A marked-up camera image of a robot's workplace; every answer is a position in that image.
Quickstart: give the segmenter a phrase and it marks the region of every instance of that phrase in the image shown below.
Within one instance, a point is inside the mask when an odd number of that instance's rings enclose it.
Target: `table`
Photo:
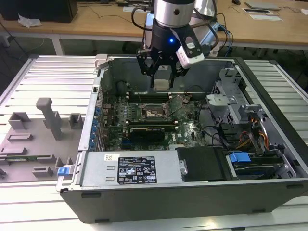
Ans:
[[[297,9],[308,9],[308,2],[286,1],[286,0],[257,0],[274,2],[279,7],[291,7]],[[61,39],[90,39],[90,40],[113,40],[113,41],[142,41],[143,31],[130,23],[131,12],[124,12],[122,7],[117,5],[85,7],[86,4],[78,4],[78,13],[72,23],[42,22],[42,26],[30,29],[21,26],[16,21],[4,21],[3,25],[13,36],[40,37],[52,40],[57,55],[63,55],[64,50]],[[295,13],[289,8],[283,8],[278,15],[283,22],[261,21],[252,19],[248,13],[238,13],[235,9],[242,11],[247,8],[242,4],[237,6],[231,0],[219,0],[218,12],[224,13],[227,20],[227,28],[234,35],[234,46],[308,50],[308,15]],[[144,23],[146,13],[136,13],[137,23]],[[222,15],[218,15],[218,21],[223,24]],[[6,31],[0,31],[0,35],[7,36]],[[218,32],[220,46],[225,41],[225,34]],[[9,45],[5,38],[2,38],[5,45]]]
[[[308,2],[287,0],[254,0],[272,2],[279,7],[284,7],[273,15],[280,17],[283,22],[254,20],[242,8],[249,8],[244,0],[241,5],[232,4],[230,0],[218,1],[218,12],[226,16],[227,29],[234,35],[235,47],[255,47],[272,49],[308,50],[308,15],[295,13],[300,9],[308,9]],[[218,22],[224,23],[222,15],[218,15]],[[225,41],[223,32],[218,36]]]
[[[52,40],[57,55],[64,55],[61,39],[88,39],[141,42],[143,31],[131,23],[131,12],[124,12],[117,5],[78,4],[78,12],[71,23],[42,22],[42,26],[26,28],[17,21],[0,21],[17,37],[37,37]],[[136,23],[145,22],[146,13],[136,12]],[[9,46],[8,33],[0,27],[1,41]]]

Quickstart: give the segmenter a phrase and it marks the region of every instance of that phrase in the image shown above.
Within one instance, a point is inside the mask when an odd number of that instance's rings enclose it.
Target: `blue drive latch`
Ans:
[[[248,153],[244,152],[234,152],[229,155],[231,162],[251,162]]]

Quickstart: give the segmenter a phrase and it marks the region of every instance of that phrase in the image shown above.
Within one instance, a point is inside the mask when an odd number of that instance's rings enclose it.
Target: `gray plastic peg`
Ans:
[[[44,114],[46,122],[48,123],[49,128],[55,140],[60,141],[62,136],[61,125],[57,122],[56,118],[54,117],[54,112],[52,111],[51,104],[52,104],[51,98],[39,98],[36,106]]]

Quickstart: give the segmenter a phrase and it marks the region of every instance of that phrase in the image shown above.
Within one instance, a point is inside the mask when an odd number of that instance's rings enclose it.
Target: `power supply label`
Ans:
[[[119,157],[117,182],[119,184],[157,183],[154,156]]]

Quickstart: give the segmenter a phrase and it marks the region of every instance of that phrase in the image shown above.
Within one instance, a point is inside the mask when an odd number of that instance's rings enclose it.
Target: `black box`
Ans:
[[[5,20],[25,18],[70,23],[77,13],[76,0],[0,0],[0,12]]]

